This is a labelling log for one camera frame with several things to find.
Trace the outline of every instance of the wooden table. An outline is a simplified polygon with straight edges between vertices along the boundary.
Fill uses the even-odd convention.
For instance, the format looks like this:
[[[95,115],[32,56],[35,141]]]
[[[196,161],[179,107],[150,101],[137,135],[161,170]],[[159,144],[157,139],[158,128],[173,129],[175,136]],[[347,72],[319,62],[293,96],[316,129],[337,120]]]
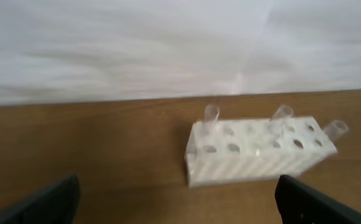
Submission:
[[[0,107],[0,208],[76,173],[75,223],[281,223],[276,180],[188,189],[184,151],[208,103],[221,118],[269,117],[281,104],[351,129],[339,153],[301,176],[361,211],[361,90]]]

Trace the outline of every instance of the black object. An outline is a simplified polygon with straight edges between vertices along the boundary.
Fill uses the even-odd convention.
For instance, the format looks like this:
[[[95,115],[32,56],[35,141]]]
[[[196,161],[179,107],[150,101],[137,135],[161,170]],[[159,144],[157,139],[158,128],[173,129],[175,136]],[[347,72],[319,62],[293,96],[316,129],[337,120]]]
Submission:
[[[0,224],[71,224],[79,200],[78,178],[70,175],[1,210]]]
[[[361,213],[282,175],[274,195],[283,224],[361,224]]]

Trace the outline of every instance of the brown wooden surface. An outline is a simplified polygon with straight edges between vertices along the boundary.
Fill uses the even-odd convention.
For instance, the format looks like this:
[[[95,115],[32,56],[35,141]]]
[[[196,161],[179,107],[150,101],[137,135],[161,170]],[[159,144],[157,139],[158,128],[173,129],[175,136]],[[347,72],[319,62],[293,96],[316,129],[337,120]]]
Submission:
[[[0,107],[0,208],[75,172],[75,223],[281,223],[276,180],[188,189],[191,125],[216,102],[221,118],[269,117],[281,104],[351,132],[301,180],[361,211],[361,91]]]

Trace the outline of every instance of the white backdrop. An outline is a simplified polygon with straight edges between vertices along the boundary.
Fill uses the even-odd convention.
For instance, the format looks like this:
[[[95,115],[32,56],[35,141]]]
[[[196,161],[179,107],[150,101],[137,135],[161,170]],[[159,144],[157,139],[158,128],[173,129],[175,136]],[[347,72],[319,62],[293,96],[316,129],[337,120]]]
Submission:
[[[0,0],[0,105],[361,88],[361,0]]]

